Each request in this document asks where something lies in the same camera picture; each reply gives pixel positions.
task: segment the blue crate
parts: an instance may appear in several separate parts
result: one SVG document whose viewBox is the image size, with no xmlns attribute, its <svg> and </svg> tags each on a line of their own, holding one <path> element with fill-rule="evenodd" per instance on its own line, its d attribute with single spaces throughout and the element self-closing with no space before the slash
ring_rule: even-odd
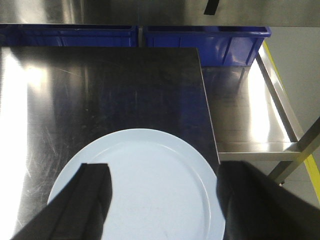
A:
<svg viewBox="0 0 320 240">
<path fill-rule="evenodd" d="M 19 26 L 22 46 L 137 47 L 136 26 L 34 25 Z"/>
<path fill-rule="evenodd" d="M 269 27 L 147 26 L 147 47 L 197 48 L 202 67 L 251 66 Z"/>
<path fill-rule="evenodd" d="M 18 25 L 0 24 L 0 46 L 17 46 L 19 37 Z"/>
</svg>

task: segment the scratch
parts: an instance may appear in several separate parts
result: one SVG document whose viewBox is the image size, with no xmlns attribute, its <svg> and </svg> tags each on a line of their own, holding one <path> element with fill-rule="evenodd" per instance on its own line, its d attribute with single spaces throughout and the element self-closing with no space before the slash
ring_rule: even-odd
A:
<svg viewBox="0 0 320 240">
<path fill-rule="evenodd" d="M 110 64 L 110 65 L 113 65 L 113 66 L 117 66 L 117 67 L 119 67 L 119 68 L 121 68 L 121 69 L 127 69 L 126 67 L 121 66 L 121 65 L 119 65 L 119 64 L 116 64 L 116 63 L 114 63 L 114 62 L 112 62 L 112 61 L 107 61 L 107 60 L 102 60 L 102 59 L 99 59 L 98 61 L 99 61 L 99 62 L 102 62 L 102 63 Z"/>
<path fill-rule="evenodd" d="M 135 110 L 138 109 L 138 91 L 135 91 Z"/>
<path fill-rule="evenodd" d="M 19 219 L 17 218 L 16 221 L 18 222 L 18 224 L 20 224 L 20 227 L 22 227 L 21 222 L 19 221 Z"/>
<path fill-rule="evenodd" d="M 47 134 L 47 139 L 48 139 L 49 145 L 50 145 L 51 149 L 53 150 L 54 155 L 58 156 L 58 153 L 57 153 L 56 148 L 55 148 L 55 146 L 53 144 L 52 138 L 50 136 L 50 133 L 49 133 L 49 130 L 48 130 L 47 127 L 45 127 L 45 131 L 46 131 L 46 134 Z"/>
<path fill-rule="evenodd" d="M 59 69 L 60 71 L 66 72 L 66 73 L 68 73 L 68 74 L 72 74 L 72 75 L 75 75 L 75 76 L 78 76 L 78 77 L 82 77 L 81 75 L 75 74 L 75 73 L 70 72 L 70 71 L 67 71 L 67 70 L 63 70 L 63 69 L 58 68 L 58 67 L 56 67 L 56 69 Z"/>
<path fill-rule="evenodd" d="M 31 178 L 31 174 L 30 174 L 29 169 L 27 167 L 25 168 L 25 171 L 28 174 L 29 178 Z"/>
<path fill-rule="evenodd" d="M 69 97 L 68 87 L 66 83 L 64 83 L 64 89 L 65 89 L 66 96 Z"/>
</svg>

